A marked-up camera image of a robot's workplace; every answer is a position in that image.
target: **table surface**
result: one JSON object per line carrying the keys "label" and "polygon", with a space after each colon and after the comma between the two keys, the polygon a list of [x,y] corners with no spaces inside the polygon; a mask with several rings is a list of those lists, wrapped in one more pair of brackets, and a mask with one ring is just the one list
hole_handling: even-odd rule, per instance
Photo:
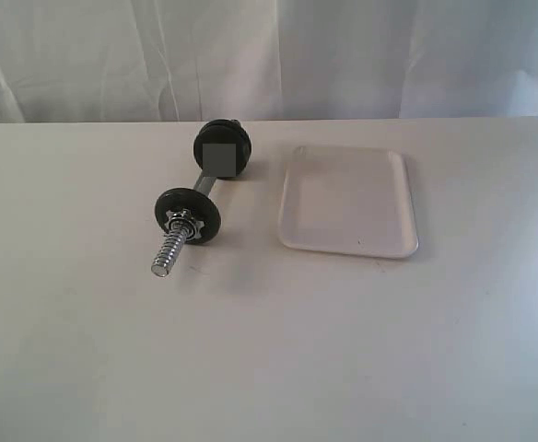
{"label": "table surface", "polygon": [[[245,123],[159,279],[201,125],[0,125],[0,441],[538,440],[538,119]],[[298,145],[405,154],[418,252],[281,245]]]}

